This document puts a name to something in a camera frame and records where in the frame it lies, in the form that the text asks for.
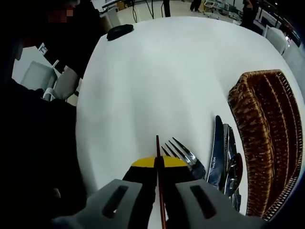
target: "black clothing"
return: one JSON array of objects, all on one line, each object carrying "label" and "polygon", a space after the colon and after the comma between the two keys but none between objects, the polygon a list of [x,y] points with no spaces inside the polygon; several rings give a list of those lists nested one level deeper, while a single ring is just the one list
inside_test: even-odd
[{"label": "black clothing", "polygon": [[76,107],[47,102],[13,79],[0,96],[3,219],[14,225],[35,220],[44,228],[50,218],[81,210],[86,192],[76,154]]},{"label": "black clothing", "polygon": [[258,13],[258,8],[259,8],[259,2],[256,0],[250,0],[253,9],[247,8],[248,2],[246,0],[243,1],[244,3],[244,8],[243,8],[243,21],[241,26],[245,27],[249,30],[254,30],[254,20],[256,18],[256,15]]},{"label": "black clothing", "polygon": [[201,4],[201,0],[193,0],[191,3],[190,10],[193,11],[195,9],[195,11],[198,11],[200,4]]},{"label": "black clothing", "polygon": [[83,78],[87,64],[100,37],[106,34],[100,14],[91,1],[82,0],[67,23],[49,23],[42,41],[59,60]]}]

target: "butter knife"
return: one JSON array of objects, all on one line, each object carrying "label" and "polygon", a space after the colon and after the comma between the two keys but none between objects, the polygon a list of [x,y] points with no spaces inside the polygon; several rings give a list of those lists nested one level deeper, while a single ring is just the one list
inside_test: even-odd
[{"label": "butter knife", "polygon": [[224,127],[220,116],[215,118],[213,151],[207,182],[222,191],[224,179]]},{"label": "butter knife", "polygon": [[240,205],[242,202],[242,196],[239,194],[239,189],[237,189],[235,191],[235,193],[233,194],[233,196],[231,196],[232,198],[232,205],[235,208],[236,211],[240,211]]}]

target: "chopstick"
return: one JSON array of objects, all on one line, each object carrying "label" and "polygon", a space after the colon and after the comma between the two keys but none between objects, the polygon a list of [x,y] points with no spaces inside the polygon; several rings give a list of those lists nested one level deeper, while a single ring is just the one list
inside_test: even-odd
[{"label": "chopstick", "polygon": [[166,229],[165,204],[164,204],[164,195],[163,195],[164,170],[165,170],[164,160],[160,153],[159,136],[157,135],[157,171],[158,171],[158,180],[159,180],[159,199],[160,199],[162,229]]}]

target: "knife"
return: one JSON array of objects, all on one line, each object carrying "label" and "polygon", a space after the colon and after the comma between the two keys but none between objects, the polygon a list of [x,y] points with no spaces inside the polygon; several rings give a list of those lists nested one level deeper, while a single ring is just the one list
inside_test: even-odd
[{"label": "knife", "polygon": [[224,177],[227,176],[229,165],[230,165],[230,159],[229,159],[229,125],[224,124]]},{"label": "knife", "polygon": [[232,127],[230,127],[230,126],[228,126],[228,135],[229,135],[228,156],[229,156],[229,160],[232,160],[232,158],[237,154],[237,150],[236,150],[234,132],[233,132]]},{"label": "knife", "polygon": [[213,151],[207,182],[222,191],[224,179],[224,126],[221,118],[215,118]]},{"label": "knife", "polygon": [[233,194],[232,198],[232,205],[233,207],[236,209],[236,211],[240,211],[240,205],[242,202],[242,196],[239,194],[239,189],[237,189],[235,191],[235,193]]}]

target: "round table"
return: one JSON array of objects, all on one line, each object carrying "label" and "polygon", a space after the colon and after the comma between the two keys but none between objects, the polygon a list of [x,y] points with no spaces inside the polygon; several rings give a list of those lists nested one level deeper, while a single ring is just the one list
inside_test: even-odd
[{"label": "round table", "polygon": [[[122,179],[139,158],[156,155],[173,136],[209,169],[214,118],[234,131],[244,160],[241,213],[247,205],[244,150],[227,103],[244,72],[280,69],[304,117],[304,101],[288,65],[264,37],[207,18],[171,17],[140,22],[114,41],[100,38],[88,63],[77,104],[81,171],[92,193]],[[158,207],[150,228],[160,227]]]}]

